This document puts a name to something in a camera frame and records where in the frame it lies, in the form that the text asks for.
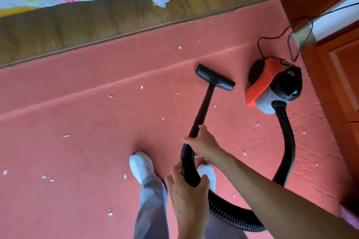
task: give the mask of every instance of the wooden floor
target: wooden floor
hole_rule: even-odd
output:
[[[214,15],[264,0],[98,0],[0,18],[0,66],[131,33]]]

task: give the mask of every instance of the vacuum hose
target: vacuum hose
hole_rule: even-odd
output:
[[[278,117],[280,126],[282,128],[284,136],[284,155],[282,162],[274,175],[272,181],[284,186],[285,182],[293,168],[295,159],[295,142],[292,128],[290,126],[287,113],[286,113],[286,102],[284,101],[273,101],[272,107]],[[202,114],[202,117],[197,115],[195,123],[192,127],[190,137],[197,137],[198,125],[204,122],[206,114]],[[181,151],[182,159],[182,175],[184,180],[192,187],[196,187],[200,181],[200,175],[197,173],[195,167],[195,153],[191,146],[184,144]],[[224,200],[213,191],[209,190],[208,193],[209,211],[211,214],[216,216],[218,219],[227,223],[228,225],[247,231],[247,232],[262,232],[266,228],[255,216],[252,210],[244,209],[229,203]]]

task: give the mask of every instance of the orange plastic body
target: orange plastic body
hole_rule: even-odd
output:
[[[257,107],[255,100],[269,86],[275,76],[288,69],[288,66],[282,65],[283,59],[268,58],[265,60],[264,70],[259,79],[246,91],[246,102],[248,106]]]

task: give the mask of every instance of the vacuum nozzle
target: vacuum nozzle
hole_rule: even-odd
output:
[[[236,83],[225,76],[214,72],[212,69],[199,64],[196,70],[196,75],[204,79],[206,82],[212,84],[215,87],[225,89],[227,91],[232,91]]]

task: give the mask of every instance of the hand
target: hand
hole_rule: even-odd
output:
[[[177,218],[179,239],[203,239],[209,215],[209,179],[203,175],[197,187],[182,178],[182,161],[172,168],[167,177],[169,195]]]
[[[200,130],[196,138],[184,137],[183,142],[190,145],[196,154],[207,158],[215,164],[214,159],[224,150],[218,145],[216,139],[209,133],[205,125],[199,125],[198,128]]]

